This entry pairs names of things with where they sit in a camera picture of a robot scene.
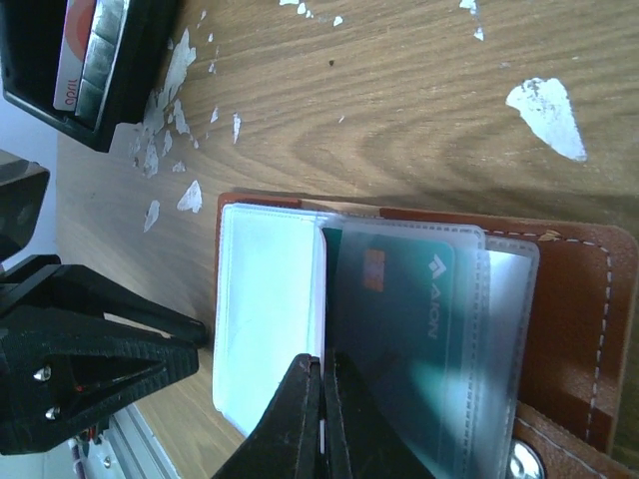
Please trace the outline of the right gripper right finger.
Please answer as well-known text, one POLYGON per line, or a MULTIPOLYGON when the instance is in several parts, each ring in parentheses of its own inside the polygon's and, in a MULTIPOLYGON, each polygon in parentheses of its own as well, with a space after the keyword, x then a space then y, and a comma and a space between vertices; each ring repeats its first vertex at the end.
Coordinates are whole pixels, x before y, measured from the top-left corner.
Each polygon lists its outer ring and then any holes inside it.
POLYGON ((353 361, 329 350, 323 380, 329 478, 431 478, 378 410, 353 361))

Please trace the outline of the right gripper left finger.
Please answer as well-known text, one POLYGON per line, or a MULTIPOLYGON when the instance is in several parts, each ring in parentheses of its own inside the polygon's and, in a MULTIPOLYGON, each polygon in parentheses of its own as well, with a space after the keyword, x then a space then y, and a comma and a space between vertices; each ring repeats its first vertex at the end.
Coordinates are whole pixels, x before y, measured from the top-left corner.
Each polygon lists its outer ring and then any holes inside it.
POLYGON ((256 428, 215 476, 320 477, 318 358, 294 358, 256 428))

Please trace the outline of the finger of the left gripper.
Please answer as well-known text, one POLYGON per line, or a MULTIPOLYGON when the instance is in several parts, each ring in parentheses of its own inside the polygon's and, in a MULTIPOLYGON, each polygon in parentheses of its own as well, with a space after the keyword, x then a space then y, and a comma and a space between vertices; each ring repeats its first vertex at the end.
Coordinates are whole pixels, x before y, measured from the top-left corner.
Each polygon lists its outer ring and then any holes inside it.
POLYGON ((1 321, 1 452, 46 452, 198 369, 190 342, 20 306, 1 321))
POLYGON ((26 304, 102 318, 129 319, 202 347, 208 329, 200 321, 152 302, 82 264, 62 264, 55 254, 34 254, 1 273, 1 313, 26 304))

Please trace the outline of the brown leather card holder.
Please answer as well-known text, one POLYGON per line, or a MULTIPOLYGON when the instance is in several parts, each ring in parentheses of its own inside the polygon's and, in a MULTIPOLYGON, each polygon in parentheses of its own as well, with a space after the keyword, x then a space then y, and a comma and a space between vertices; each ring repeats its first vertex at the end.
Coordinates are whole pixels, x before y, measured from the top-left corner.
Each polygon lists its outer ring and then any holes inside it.
POLYGON ((226 193, 222 478, 628 478, 638 286, 615 227, 226 193))

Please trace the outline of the black bin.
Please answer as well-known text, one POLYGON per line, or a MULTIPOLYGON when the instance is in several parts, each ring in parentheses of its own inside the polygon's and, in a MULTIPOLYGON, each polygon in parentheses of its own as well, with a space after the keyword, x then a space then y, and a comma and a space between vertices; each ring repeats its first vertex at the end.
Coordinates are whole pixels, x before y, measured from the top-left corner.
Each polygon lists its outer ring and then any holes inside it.
POLYGON ((142 121, 179 10, 177 1, 95 1, 76 109, 55 110, 67 1, 1 4, 5 100, 106 153, 115 129, 142 121))

